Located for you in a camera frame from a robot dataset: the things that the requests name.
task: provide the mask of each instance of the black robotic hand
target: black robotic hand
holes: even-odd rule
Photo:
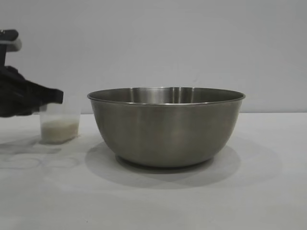
[[[0,30],[0,117],[31,115],[49,103],[63,103],[63,91],[26,80],[18,70],[4,66],[6,52],[18,51],[16,30]]]

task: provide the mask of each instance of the table surface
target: table surface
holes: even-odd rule
[[[199,167],[149,171],[116,160],[93,115],[63,145],[39,117],[0,119],[1,230],[307,229],[307,114],[240,114]]]

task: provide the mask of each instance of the white wall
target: white wall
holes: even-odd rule
[[[244,92],[243,112],[307,112],[307,0],[2,0],[7,64],[84,94],[133,86]]]

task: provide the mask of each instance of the clear plastic cup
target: clear plastic cup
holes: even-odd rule
[[[40,108],[41,143],[62,144],[78,136],[80,96],[65,92],[63,104],[48,104]]]

